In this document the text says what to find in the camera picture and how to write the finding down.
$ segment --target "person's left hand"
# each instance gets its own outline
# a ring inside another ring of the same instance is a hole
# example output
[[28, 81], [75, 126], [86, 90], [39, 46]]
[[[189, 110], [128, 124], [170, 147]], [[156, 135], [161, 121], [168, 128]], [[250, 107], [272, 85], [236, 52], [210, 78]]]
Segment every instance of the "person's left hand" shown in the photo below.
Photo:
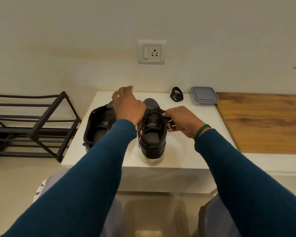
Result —
[[112, 99], [116, 119], [127, 119], [136, 126], [144, 116], [146, 105], [136, 100], [132, 89], [132, 86], [121, 87], [113, 93]]

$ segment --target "black shoe rack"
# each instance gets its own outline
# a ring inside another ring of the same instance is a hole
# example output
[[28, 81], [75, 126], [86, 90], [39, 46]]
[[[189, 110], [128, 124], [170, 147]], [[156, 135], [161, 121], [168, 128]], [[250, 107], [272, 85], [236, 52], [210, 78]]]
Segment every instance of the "black shoe rack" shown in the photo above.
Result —
[[[77, 126], [81, 123], [77, 112], [71, 104], [66, 92], [59, 95], [48, 96], [16, 96], [16, 95], [0, 95], [0, 98], [24, 98], [24, 99], [45, 99], [55, 98], [51, 104], [16, 104], [16, 103], [0, 103], [0, 106], [29, 106], [29, 107], [47, 107], [42, 116], [29, 115], [0, 115], [0, 156], [13, 157], [35, 157], [35, 158], [55, 158], [59, 163], [63, 159], [63, 153], [68, 147], [70, 139], [73, 138], [77, 131]], [[59, 104], [66, 99], [74, 112], [76, 119], [74, 120], [49, 120], [52, 113]], [[34, 122], [34, 126], [29, 127], [7, 127], [2, 121], [12, 122]], [[72, 122], [71, 128], [43, 128], [47, 122]], [[36, 144], [26, 145], [26, 143], [34, 142]], [[54, 146], [48, 143], [59, 143]], [[8, 152], [7, 147], [40, 147], [45, 152]], [[59, 148], [57, 153], [51, 151], [50, 148]]]

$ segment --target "white table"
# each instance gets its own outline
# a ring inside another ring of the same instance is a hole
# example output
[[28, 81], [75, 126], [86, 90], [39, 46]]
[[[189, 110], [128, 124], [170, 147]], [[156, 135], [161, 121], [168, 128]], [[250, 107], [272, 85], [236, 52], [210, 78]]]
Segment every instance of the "white table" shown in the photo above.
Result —
[[[86, 153], [82, 144], [88, 117], [92, 110], [109, 103], [112, 94], [113, 92], [97, 92], [65, 154], [63, 166], [72, 167]], [[192, 104], [191, 96], [187, 94], [181, 102], [174, 102], [169, 94], [164, 93], [135, 92], [134, 95], [140, 100], [153, 98], [164, 110], [180, 105], [186, 106], [235, 146], [216, 107], [195, 106]], [[165, 156], [160, 164], [148, 166], [140, 160], [140, 155], [142, 153], [136, 138], [126, 150], [120, 191], [212, 193], [216, 190], [208, 165], [194, 150], [194, 141], [181, 132], [167, 134]], [[296, 155], [257, 153], [244, 155], [296, 194]]]

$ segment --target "plastic container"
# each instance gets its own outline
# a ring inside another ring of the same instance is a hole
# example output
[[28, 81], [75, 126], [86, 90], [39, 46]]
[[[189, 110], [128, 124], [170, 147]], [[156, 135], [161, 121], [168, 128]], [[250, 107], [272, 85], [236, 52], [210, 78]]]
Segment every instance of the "plastic container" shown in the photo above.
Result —
[[197, 106], [214, 106], [219, 101], [211, 87], [192, 87], [191, 93], [193, 103]]

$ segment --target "black hair tie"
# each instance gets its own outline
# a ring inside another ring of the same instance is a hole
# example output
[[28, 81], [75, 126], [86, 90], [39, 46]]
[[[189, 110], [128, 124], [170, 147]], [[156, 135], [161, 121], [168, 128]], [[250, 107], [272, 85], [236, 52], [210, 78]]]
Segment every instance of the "black hair tie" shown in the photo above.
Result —
[[172, 93], [170, 94], [170, 97], [175, 102], [179, 102], [183, 100], [183, 92], [178, 87], [174, 87], [172, 89]]

